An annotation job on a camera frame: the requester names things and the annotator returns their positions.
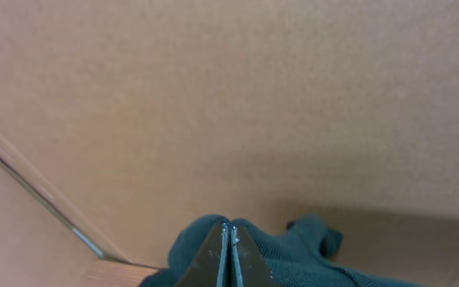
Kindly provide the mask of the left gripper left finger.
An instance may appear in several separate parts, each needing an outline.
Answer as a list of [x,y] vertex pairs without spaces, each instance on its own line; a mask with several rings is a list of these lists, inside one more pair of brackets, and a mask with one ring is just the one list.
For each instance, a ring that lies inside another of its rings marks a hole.
[[175,287],[227,287],[229,235],[226,223],[216,223]]

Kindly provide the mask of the black t-shirt with logo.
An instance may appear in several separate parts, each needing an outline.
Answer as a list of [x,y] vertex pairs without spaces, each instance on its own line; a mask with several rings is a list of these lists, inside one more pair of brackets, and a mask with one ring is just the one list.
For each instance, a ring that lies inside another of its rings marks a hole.
[[168,267],[145,277],[143,286],[175,286],[194,260],[210,229],[216,223],[229,227],[230,286],[231,231],[245,227],[256,242],[262,257],[280,286],[292,287],[401,287],[402,282],[368,275],[332,262],[340,248],[343,235],[330,228],[315,215],[290,222],[281,235],[271,235],[250,221],[210,214],[192,222],[177,237],[168,255]]

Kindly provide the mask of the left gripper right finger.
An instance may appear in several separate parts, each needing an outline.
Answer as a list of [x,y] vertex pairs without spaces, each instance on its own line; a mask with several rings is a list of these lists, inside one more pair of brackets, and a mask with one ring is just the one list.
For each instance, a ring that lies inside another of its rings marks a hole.
[[245,227],[234,226],[230,242],[229,284],[231,287],[281,286]]

